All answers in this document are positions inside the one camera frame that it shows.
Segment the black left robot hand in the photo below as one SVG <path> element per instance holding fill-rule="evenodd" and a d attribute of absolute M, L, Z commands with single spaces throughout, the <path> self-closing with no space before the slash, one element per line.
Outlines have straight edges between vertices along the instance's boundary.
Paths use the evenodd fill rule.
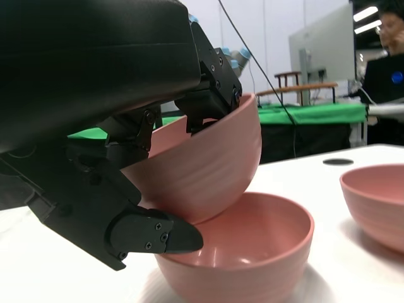
<path fill-rule="evenodd" d="M 240 103 L 223 52 L 179 1 L 2 1 L 1 172 L 43 225 L 113 270 L 129 253 L 203 247 L 196 227 L 140 206 L 122 169 L 145 160 L 158 106 L 198 133 Z"/>

